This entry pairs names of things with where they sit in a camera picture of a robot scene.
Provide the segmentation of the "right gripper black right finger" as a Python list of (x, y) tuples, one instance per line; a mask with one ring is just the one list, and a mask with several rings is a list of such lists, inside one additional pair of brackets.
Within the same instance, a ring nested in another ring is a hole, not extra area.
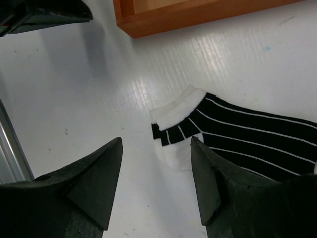
[(317, 177), (277, 182), (246, 171), (191, 139), (201, 223), (210, 238), (314, 238)]

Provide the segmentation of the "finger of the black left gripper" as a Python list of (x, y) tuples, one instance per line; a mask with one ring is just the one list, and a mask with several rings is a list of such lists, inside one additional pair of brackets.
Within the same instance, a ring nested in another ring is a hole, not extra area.
[(81, 0), (2, 0), (0, 36), (93, 20)]

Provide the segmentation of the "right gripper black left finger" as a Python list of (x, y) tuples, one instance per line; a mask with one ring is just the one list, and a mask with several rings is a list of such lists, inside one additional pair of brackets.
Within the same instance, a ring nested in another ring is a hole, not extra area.
[(110, 222), (122, 155), (122, 139), (117, 137), (33, 181), (1, 185), (1, 237), (102, 237)]

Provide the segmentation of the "black white striped sock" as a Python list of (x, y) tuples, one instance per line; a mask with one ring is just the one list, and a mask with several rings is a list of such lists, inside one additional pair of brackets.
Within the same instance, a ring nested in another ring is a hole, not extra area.
[(267, 179), (317, 172), (314, 122), (239, 107), (194, 86), (152, 109), (150, 116), (157, 158), (173, 170), (192, 168), (195, 136), (216, 154)]

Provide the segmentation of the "brown compartment sock tray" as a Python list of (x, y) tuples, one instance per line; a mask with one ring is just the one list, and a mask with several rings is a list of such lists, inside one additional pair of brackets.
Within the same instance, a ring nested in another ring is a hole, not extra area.
[(114, 0), (117, 26), (132, 38), (297, 3), (297, 0)]

